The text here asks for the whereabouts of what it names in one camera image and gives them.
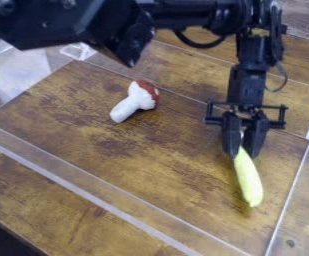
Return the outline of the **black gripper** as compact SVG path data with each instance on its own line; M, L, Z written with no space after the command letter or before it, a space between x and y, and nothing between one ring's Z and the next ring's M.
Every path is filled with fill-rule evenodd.
M229 88L225 102L209 100L205 122L223 127L223 148L235 158L241 145L252 158L260 154L269 129L284 129L287 125L285 105L264 104L267 71L247 69L236 65L231 70Z

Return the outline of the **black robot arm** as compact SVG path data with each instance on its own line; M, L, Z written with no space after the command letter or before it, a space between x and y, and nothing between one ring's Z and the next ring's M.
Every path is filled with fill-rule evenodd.
M160 29L199 49L236 37L231 110L208 112L205 121L223 128L225 153L257 157L268 131L285 127L284 116L264 113L267 72L281 66L288 30L277 0L0 0L0 41L20 50L82 42L132 67Z

